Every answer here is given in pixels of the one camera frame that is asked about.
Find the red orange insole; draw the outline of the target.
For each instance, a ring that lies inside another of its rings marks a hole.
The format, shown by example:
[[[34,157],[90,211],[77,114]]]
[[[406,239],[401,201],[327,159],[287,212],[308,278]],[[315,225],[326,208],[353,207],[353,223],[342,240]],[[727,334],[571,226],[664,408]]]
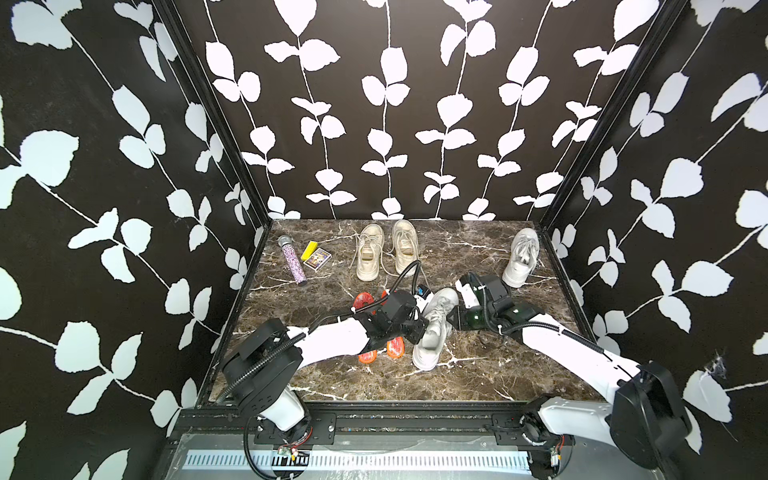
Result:
[[[353,302],[355,309],[368,306],[375,301],[375,298],[368,292],[362,292],[358,294]],[[378,352],[376,350],[368,351],[358,356],[358,361],[363,364],[370,364],[377,359]]]

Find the beige lace sneaker one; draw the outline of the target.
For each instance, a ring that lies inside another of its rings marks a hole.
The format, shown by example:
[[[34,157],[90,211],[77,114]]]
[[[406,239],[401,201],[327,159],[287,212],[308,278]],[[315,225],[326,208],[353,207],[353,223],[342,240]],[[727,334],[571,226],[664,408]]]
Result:
[[[395,269],[398,274],[402,274],[413,261],[418,259],[419,242],[414,225],[408,220],[398,220],[393,226],[392,242]]]
[[[379,276],[384,232],[380,225],[372,223],[357,236],[356,276],[363,282],[374,281]]]

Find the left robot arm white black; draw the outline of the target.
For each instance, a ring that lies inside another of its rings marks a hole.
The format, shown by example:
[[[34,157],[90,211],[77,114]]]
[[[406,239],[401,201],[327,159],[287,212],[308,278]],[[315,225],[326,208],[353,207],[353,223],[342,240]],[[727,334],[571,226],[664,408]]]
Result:
[[[287,442],[305,436],[311,416],[289,387],[295,373],[336,357],[377,351],[397,338],[418,343],[426,331],[424,299],[417,292],[420,273],[421,262],[415,260],[383,297],[326,315],[308,327],[268,319],[224,361],[226,386],[215,403],[236,407],[246,419],[270,421]]]

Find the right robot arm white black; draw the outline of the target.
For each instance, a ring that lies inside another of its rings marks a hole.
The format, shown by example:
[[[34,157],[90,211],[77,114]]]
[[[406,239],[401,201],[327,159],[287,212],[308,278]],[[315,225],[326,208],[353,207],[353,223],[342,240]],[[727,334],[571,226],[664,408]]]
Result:
[[[512,297],[495,275],[462,276],[458,306],[448,314],[457,331],[488,331],[554,360],[600,395],[572,401],[543,395],[529,402],[515,430],[535,449],[582,437],[618,449],[634,464],[662,467],[692,431],[671,373],[641,365],[566,328],[539,307]]]

